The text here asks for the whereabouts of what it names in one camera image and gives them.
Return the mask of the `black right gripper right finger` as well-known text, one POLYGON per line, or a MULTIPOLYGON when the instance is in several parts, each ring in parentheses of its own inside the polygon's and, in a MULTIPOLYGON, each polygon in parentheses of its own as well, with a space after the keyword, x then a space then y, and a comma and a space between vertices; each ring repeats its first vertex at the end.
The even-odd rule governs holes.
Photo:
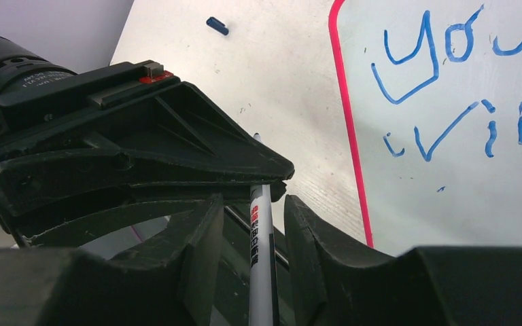
POLYGON ((522 325, 522 247, 421 246, 392 257, 286 196, 298 325, 522 325))

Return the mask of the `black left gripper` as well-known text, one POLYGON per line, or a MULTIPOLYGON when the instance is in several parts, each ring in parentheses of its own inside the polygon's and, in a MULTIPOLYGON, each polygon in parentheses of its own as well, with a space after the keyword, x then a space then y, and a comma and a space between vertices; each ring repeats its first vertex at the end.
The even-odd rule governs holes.
POLYGON ((290 160, 177 81, 152 60, 78 75, 0 59, 0 210, 17 216, 20 247, 78 247, 214 194, 245 204, 248 184, 292 178, 290 160), (47 115, 74 119, 42 127, 47 115))

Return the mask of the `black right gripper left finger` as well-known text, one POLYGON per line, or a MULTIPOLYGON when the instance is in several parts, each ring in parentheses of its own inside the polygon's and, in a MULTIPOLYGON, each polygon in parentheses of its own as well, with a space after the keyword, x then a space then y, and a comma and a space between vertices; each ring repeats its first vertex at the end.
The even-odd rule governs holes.
POLYGON ((0 325, 208 325, 224 224, 214 194, 105 260, 80 249, 0 249, 0 325))

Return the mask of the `white whiteboard marker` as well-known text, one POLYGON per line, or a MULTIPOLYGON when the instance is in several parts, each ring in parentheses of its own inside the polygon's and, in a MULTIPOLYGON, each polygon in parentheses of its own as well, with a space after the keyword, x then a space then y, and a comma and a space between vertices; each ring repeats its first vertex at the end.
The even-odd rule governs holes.
POLYGON ((250 188, 249 324, 279 325, 270 185, 250 188))

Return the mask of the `blue marker cap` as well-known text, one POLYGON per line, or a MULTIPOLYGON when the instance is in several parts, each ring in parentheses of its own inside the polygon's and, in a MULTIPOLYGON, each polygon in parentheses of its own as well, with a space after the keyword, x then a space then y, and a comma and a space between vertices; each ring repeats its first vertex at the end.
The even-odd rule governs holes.
POLYGON ((214 29, 215 31, 221 33, 223 36, 227 36, 229 34, 228 27, 223 22, 221 22, 213 16, 209 17, 206 20, 206 25, 214 29))

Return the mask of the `pink framed whiteboard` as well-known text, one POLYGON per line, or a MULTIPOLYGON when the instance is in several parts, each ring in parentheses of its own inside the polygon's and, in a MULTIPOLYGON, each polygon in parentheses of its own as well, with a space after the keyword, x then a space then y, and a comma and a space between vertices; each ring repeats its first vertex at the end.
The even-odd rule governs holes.
POLYGON ((335 1, 368 246, 522 246, 522 1, 335 1))

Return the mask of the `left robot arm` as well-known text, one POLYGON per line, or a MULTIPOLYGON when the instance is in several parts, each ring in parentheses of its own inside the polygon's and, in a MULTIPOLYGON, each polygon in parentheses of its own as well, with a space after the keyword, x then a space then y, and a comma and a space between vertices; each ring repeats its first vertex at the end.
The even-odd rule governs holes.
POLYGON ((0 226, 78 247, 212 194, 285 193, 294 165, 152 60, 77 74, 0 36, 0 226))

